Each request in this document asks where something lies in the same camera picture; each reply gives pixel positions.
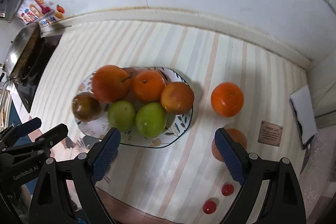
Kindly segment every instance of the oval plate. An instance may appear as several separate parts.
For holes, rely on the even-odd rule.
[[[156,70],[164,78],[166,84],[171,82],[184,82],[189,85],[179,74],[175,71],[165,67],[132,67],[124,68],[128,72],[132,79],[144,70]],[[95,72],[86,77],[77,89],[76,95],[82,92],[91,92],[92,78]],[[134,105],[136,111],[138,111],[143,104],[137,100],[134,93],[131,91],[125,99]],[[193,108],[181,115],[167,114],[167,124],[165,131],[158,137],[153,139],[145,138],[140,131],[133,126],[130,131],[121,133],[121,143],[131,146],[149,147],[149,148],[163,148],[175,142],[181,137],[189,128],[191,119],[193,116]],[[99,119],[91,122],[80,122],[75,118],[79,129],[87,136],[102,139],[110,129],[108,117],[107,117],[107,105],[105,105],[105,111],[102,112]]]

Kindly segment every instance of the textured blue pad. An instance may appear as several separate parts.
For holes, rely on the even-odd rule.
[[[34,119],[29,120],[28,122],[25,122],[15,129],[15,135],[18,137],[24,137],[28,135],[29,133],[32,133],[33,131],[39,129],[42,125],[42,122],[40,118],[36,117]]]
[[[215,133],[215,144],[233,180],[239,182],[242,186],[245,182],[243,165],[219,129]]]
[[[120,145],[121,136],[119,130],[116,128],[112,128],[111,130],[114,130],[113,134],[110,136],[106,145],[100,151],[93,163],[93,173],[91,176],[93,185],[95,185],[97,181],[103,179]]]

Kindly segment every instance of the orange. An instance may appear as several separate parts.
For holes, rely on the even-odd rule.
[[[117,66],[106,65],[94,74],[91,90],[99,101],[113,103],[125,98],[131,84],[132,80],[127,72]]]
[[[155,70],[140,72],[133,80],[133,92],[143,103],[159,102],[166,82]]]
[[[194,103],[193,90],[183,82],[169,83],[161,94],[163,108],[175,115],[188,112]]]
[[[221,83],[211,93],[211,106],[223,117],[236,115],[244,105],[244,95],[233,83]]]
[[[229,133],[230,137],[233,139],[234,142],[240,143],[241,146],[244,147],[244,149],[246,150],[247,139],[241,131],[239,131],[238,129],[234,129],[234,128],[226,129],[226,131]],[[219,151],[216,147],[215,139],[212,141],[212,144],[211,144],[211,152],[212,152],[212,155],[215,157],[216,160],[224,162],[221,154],[219,153]]]

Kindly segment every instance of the colorful poster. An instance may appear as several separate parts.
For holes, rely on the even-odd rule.
[[[53,15],[43,19],[41,27],[73,15],[62,0],[23,0],[17,16],[28,24],[51,10],[54,10]]]

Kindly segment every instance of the silver screw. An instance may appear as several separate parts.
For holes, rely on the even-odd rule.
[[[45,163],[46,164],[52,164],[54,162],[54,159],[53,158],[48,158]]]
[[[255,154],[255,153],[250,153],[250,154],[249,154],[249,158],[250,158],[251,160],[256,160],[256,159],[258,158],[258,155]]]
[[[290,160],[288,158],[282,158],[282,162],[284,164],[289,164],[290,163]]]
[[[78,155],[78,158],[79,158],[80,160],[85,159],[85,158],[86,158],[86,153],[80,153],[80,154]]]

